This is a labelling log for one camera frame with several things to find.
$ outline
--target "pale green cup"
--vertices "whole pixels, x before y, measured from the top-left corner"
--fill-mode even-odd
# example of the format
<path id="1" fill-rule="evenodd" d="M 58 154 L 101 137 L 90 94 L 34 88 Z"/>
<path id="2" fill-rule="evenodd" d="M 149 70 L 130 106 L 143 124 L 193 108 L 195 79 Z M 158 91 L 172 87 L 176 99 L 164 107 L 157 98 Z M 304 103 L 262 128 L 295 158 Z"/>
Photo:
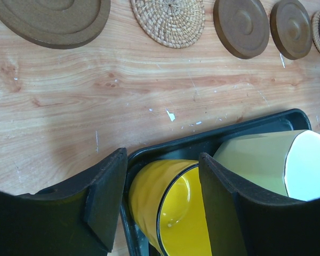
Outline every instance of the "pale green cup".
<path id="1" fill-rule="evenodd" d="M 280 195 L 320 198 L 320 134 L 309 130 L 245 135 L 224 142 L 220 164 Z"/>

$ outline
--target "woven rattan coaster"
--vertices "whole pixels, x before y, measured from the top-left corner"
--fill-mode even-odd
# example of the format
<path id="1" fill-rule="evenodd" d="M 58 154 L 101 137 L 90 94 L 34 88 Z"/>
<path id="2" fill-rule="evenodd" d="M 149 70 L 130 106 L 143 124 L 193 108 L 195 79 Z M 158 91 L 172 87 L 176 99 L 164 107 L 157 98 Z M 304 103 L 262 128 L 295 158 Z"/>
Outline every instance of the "woven rattan coaster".
<path id="1" fill-rule="evenodd" d="M 189 47 L 203 32 L 203 0 L 131 0 L 131 3 L 140 26 L 162 45 Z"/>
<path id="2" fill-rule="evenodd" d="M 312 30 L 313 30 L 313 41 L 314 41 L 315 47 L 320 53 L 320 11 L 316 12 L 313 15 L 311 24 L 312 24 Z"/>

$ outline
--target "scratch on table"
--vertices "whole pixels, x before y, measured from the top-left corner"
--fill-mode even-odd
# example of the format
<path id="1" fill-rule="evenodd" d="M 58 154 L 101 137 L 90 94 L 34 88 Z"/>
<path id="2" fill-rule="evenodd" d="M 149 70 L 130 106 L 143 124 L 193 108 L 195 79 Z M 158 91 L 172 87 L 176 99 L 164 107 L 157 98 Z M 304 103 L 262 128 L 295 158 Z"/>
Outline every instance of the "scratch on table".
<path id="1" fill-rule="evenodd" d="M 170 117 L 171 122 L 175 120 L 175 114 L 174 113 L 170 113 L 169 110 L 166 108 L 165 109 L 168 116 Z"/>
<path id="2" fill-rule="evenodd" d="M 21 181 L 21 176 L 20 176 L 20 171 L 19 171 L 19 167 L 17 166 L 17 163 L 14 161 L 14 165 L 15 165 L 15 168 L 17 170 L 17 175 L 18 175 L 18 178 L 19 178 L 19 182 L 22 183 Z"/>
<path id="3" fill-rule="evenodd" d="M 96 152 L 98 154 L 98 133 L 96 131 Z"/>
<path id="4" fill-rule="evenodd" d="M 282 53 L 280 53 L 279 56 L 280 56 L 280 58 L 281 58 L 281 62 L 282 62 L 283 68 L 286 68 L 286 65 L 284 64 L 284 60 L 283 60 L 283 55 L 282 55 Z"/>
<path id="5" fill-rule="evenodd" d="M 265 100 L 266 104 L 268 105 L 268 107 L 270 107 L 266 97 L 264 97 L 264 95 L 262 94 L 262 92 L 260 90 L 257 90 L 257 92 L 262 96 L 262 98 Z"/>
<path id="6" fill-rule="evenodd" d="M 197 89 L 195 83 L 193 82 L 193 79 L 192 79 L 192 77 L 191 77 L 190 72 L 187 72 L 187 73 L 188 73 L 188 76 L 189 76 L 189 78 L 190 78 L 190 80 L 191 80 L 191 83 L 192 83 L 194 89 L 196 90 L 196 94 L 200 97 L 200 94 L 199 94 L 199 92 L 198 92 L 198 89 Z"/>

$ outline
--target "tray rim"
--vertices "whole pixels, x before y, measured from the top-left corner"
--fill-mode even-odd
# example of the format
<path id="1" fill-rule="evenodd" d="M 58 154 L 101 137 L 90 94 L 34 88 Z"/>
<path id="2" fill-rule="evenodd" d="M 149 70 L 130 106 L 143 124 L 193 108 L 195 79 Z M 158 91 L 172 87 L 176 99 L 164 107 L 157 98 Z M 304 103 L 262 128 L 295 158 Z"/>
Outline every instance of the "tray rim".
<path id="1" fill-rule="evenodd" d="M 222 127 L 218 127 L 216 129 L 212 129 L 206 132 L 201 132 L 198 134 L 193 134 L 193 135 L 189 135 L 186 137 L 182 137 L 182 138 L 178 138 L 178 139 L 174 139 L 171 141 L 167 141 L 167 142 L 162 142 L 153 146 L 149 146 L 149 147 L 144 147 L 141 149 L 138 149 L 134 152 L 132 152 L 131 154 L 128 155 L 128 166 L 127 166 L 127 173 L 126 175 L 128 176 L 129 170 L 130 168 L 134 165 L 131 164 L 131 161 L 135 161 L 135 159 L 137 159 L 138 157 L 140 157 L 142 154 L 144 154 L 145 152 L 149 153 L 150 151 L 154 151 L 154 150 L 159 150 L 165 147 L 170 147 L 170 146 L 174 146 L 175 145 L 180 145 L 183 143 L 190 143 L 191 141 L 194 141 L 196 138 L 208 138 L 209 136 L 213 136 L 216 133 L 216 130 L 218 130 L 219 132 L 223 132 L 223 131 L 227 131 L 227 130 L 234 130 L 235 128 L 237 128 L 238 130 L 242 130 L 242 128 L 244 128 L 245 126 L 248 126 L 250 123 L 257 123 L 257 125 L 260 125 L 261 123 L 265 123 L 267 122 L 267 120 L 272 119 L 272 118 L 281 118 L 283 116 L 287 116 L 290 114 L 299 114 L 301 115 L 301 117 L 304 118 L 304 120 L 306 121 L 306 124 L 308 126 L 308 130 L 312 130 L 311 128 L 311 123 L 310 120 L 307 116 L 307 114 L 302 111 L 301 109 L 298 108 L 293 108 L 293 109 L 289 109 L 289 110 L 285 110 L 285 111 L 280 111 L 274 114 L 269 114 L 266 116 L 262 116 L 262 117 L 257 117 L 254 119 L 250 119 L 241 123 L 235 123 L 235 124 L 230 124 L 230 125 L 226 125 L 226 126 L 222 126 Z M 128 213 L 127 211 L 129 210 L 129 206 L 128 206 L 128 202 L 125 201 L 124 197 L 127 191 L 125 191 L 125 188 L 123 190 L 123 196 L 122 196 L 122 202 L 121 202 L 121 207 L 120 207 L 120 214 L 121 214 L 121 221 L 122 221 L 122 226 L 124 229 L 124 234 L 125 234 L 125 238 L 126 238 L 126 242 L 127 242 L 127 247 L 128 247 L 128 253 L 131 256 L 142 256 L 142 254 L 137 254 L 135 252 L 135 248 L 133 248 L 132 243 L 130 243 L 131 238 L 131 229 L 133 229 L 134 227 L 131 227 L 128 224 L 128 217 L 126 216 Z"/>

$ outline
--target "cup rim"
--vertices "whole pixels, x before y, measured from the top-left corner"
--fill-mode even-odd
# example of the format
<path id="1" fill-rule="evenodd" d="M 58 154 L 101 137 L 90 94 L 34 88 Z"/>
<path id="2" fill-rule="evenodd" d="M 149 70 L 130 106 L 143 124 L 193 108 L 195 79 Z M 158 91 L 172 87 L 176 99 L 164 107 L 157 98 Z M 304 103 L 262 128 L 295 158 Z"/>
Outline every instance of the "cup rim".
<path id="1" fill-rule="evenodd" d="M 164 247 L 164 244 L 162 243 L 162 240 L 161 240 L 161 236 L 160 236 L 160 217 L 161 217 L 161 209 L 162 209 L 162 206 L 164 204 L 164 201 L 165 201 L 165 198 L 168 194 L 168 192 L 170 191 L 171 187 L 173 186 L 173 184 L 181 177 L 183 176 L 186 172 L 196 168 L 199 166 L 199 163 L 196 163 L 196 164 L 192 164 L 190 165 L 189 167 L 183 169 L 181 172 L 179 172 L 177 174 L 177 176 L 175 176 L 171 182 L 169 183 L 169 185 L 167 186 L 167 188 L 165 189 L 165 192 L 164 194 L 162 195 L 161 197 L 161 200 L 160 200 L 160 203 L 159 203 L 159 207 L 158 207 L 158 211 L 157 211 L 157 214 L 156 214 L 156 237 L 157 237 L 157 240 L 158 240 L 158 244 L 159 244 L 159 247 L 161 249 L 161 252 L 164 254 L 164 256 L 168 256 L 167 252 L 166 252 L 166 249 Z"/>

